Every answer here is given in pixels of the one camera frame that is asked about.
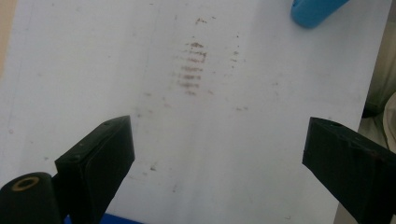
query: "blue base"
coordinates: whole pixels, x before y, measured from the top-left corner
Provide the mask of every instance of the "blue base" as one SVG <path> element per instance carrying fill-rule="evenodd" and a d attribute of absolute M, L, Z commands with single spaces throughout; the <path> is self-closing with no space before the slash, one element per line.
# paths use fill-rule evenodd
<path fill-rule="evenodd" d="M 64 224 L 72 224 L 70 218 L 64 220 Z M 140 222 L 131 221 L 122 217 L 115 217 L 109 214 L 104 214 L 100 224 L 142 224 Z"/>

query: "table surface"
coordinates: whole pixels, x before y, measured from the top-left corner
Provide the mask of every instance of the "table surface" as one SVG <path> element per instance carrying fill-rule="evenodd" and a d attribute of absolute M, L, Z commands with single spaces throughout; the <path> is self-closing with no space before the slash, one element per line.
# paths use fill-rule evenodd
<path fill-rule="evenodd" d="M 0 77 L 0 184 L 56 174 L 131 115 L 136 160 L 107 212 L 146 223 L 332 223 L 301 161 L 311 116 L 357 129 L 390 0 L 314 30 L 291 0 L 19 1 Z"/>

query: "black plastic part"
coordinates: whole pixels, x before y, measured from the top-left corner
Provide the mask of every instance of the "black plastic part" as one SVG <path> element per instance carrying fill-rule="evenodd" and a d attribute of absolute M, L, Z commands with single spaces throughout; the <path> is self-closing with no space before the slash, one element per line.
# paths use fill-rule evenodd
<path fill-rule="evenodd" d="M 0 190 L 1 224 L 61 224 L 51 176 L 32 173 L 20 176 Z"/>
<path fill-rule="evenodd" d="M 359 223 L 390 223 L 395 154 L 339 123 L 311 118 L 303 164 Z"/>
<path fill-rule="evenodd" d="M 99 223 L 134 161 L 129 116 L 108 120 L 55 161 L 73 223 Z"/>

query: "white surface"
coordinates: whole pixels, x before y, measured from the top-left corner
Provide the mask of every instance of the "white surface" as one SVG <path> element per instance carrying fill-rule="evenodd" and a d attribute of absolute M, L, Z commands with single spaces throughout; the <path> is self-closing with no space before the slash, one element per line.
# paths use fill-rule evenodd
<path fill-rule="evenodd" d="M 358 128 L 390 1 L 351 1 L 314 30 L 290 5 L 19 1 L 0 79 L 0 184 L 55 174 L 96 125 L 130 114 L 136 161 L 108 212 L 332 223 L 337 201 L 301 165 L 308 119 Z"/>

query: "blue object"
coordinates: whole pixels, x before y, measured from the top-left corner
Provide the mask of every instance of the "blue object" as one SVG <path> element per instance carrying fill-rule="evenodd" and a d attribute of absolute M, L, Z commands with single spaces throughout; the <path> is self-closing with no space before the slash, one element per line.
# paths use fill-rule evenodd
<path fill-rule="evenodd" d="M 294 0 L 291 17 L 305 28 L 314 28 L 348 0 Z"/>
<path fill-rule="evenodd" d="M 70 218 L 67 217 L 64 220 L 64 224 L 71 224 Z M 122 217 L 115 217 L 109 214 L 104 214 L 102 220 L 100 220 L 100 224 L 142 224 L 140 222 L 134 222 Z"/>

